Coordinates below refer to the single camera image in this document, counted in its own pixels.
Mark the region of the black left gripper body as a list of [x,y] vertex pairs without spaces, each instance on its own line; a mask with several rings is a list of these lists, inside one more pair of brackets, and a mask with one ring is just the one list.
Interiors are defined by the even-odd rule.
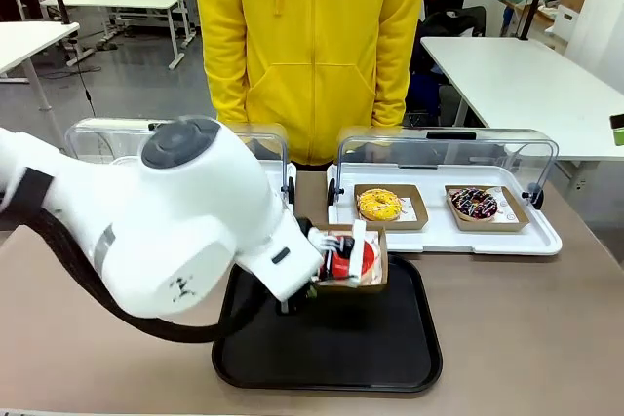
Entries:
[[351,236],[333,236],[323,232],[312,233],[312,245],[321,253],[322,263],[313,277],[316,283],[345,281],[349,274],[350,255],[355,241]]

